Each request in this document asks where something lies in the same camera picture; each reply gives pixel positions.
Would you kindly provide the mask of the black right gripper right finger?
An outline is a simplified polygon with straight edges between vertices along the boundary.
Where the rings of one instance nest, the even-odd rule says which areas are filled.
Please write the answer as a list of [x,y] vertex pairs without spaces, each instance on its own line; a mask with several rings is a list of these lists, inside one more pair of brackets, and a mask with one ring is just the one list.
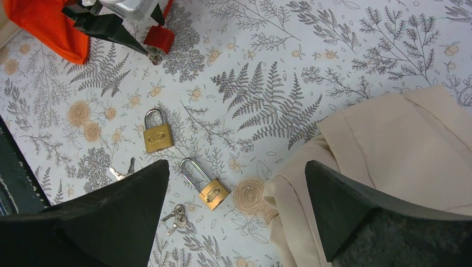
[[312,160],[307,189],[333,266],[470,266],[471,217],[416,205]]

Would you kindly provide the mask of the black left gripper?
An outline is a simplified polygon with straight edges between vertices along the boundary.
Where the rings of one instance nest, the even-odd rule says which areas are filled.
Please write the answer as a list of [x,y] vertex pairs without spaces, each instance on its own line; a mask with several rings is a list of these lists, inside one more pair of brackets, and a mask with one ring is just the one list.
[[[124,45],[147,56],[148,51],[127,31],[122,24],[124,20],[120,16],[98,16],[103,8],[104,6],[99,3],[92,7],[85,7],[80,1],[67,1],[62,8],[62,13],[75,20],[75,28],[85,35]],[[94,16],[79,18],[79,16],[89,14]]]

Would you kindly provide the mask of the keys of long padlock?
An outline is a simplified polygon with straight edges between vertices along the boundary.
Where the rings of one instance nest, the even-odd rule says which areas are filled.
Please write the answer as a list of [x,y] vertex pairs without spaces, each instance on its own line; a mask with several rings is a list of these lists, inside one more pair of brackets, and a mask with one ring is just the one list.
[[170,219],[174,219],[174,222],[172,228],[167,232],[167,236],[171,236],[178,228],[184,228],[187,225],[188,219],[185,215],[185,206],[182,204],[175,205],[173,211],[161,221],[165,223]]

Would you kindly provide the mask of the keys of short padlock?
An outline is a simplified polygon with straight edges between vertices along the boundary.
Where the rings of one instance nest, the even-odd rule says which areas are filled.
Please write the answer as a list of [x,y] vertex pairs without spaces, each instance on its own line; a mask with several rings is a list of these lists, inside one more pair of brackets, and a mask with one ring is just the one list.
[[116,177],[116,179],[118,181],[120,181],[120,180],[122,180],[126,177],[129,177],[130,175],[132,175],[135,172],[135,158],[132,157],[130,159],[130,165],[129,165],[128,171],[126,173],[120,173],[113,167],[109,167],[109,170]]

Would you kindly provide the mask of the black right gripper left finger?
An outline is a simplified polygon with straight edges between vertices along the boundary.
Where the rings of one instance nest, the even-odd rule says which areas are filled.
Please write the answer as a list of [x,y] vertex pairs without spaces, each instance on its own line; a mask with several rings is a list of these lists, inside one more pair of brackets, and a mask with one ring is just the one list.
[[38,213],[1,217],[1,265],[147,266],[169,176],[158,160]]

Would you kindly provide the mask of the short shackle brass padlock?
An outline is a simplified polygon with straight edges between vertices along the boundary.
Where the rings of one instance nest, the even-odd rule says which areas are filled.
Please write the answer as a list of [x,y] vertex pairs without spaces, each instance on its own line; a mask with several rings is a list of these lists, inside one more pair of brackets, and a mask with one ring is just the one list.
[[153,153],[174,146],[171,127],[158,108],[150,109],[144,116],[144,144],[147,153]]

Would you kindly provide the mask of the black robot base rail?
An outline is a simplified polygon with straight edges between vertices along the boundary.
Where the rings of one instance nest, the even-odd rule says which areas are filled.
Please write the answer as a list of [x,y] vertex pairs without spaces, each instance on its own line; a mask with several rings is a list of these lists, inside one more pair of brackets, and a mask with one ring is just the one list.
[[1,215],[37,213],[49,206],[40,183],[1,120]]

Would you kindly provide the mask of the long shackle brass padlock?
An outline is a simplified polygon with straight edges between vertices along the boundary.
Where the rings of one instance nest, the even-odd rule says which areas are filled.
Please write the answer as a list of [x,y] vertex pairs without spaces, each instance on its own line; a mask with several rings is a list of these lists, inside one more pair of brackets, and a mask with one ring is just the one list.
[[[200,189],[185,168],[187,165],[192,166],[206,179],[207,184],[203,189]],[[199,193],[201,201],[211,210],[214,211],[223,201],[230,195],[230,191],[218,180],[212,179],[210,176],[191,158],[184,158],[181,160],[180,172],[187,180],[187,182]]]

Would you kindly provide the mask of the red cable lock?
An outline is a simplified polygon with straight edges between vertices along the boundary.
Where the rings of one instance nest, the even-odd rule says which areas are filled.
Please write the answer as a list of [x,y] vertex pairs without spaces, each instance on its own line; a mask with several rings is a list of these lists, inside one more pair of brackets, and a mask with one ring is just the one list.
[[150,13],[150,17],[158,25],[150,27],[144,40],[144,44],[149,48],[148,59],[155,66],[161,64],[175,39],[174,32],[165,28],[166,17],[173,5],[173,0],[167,1],[165,6],[161,4],[162,1],[156,2],[157,4]]

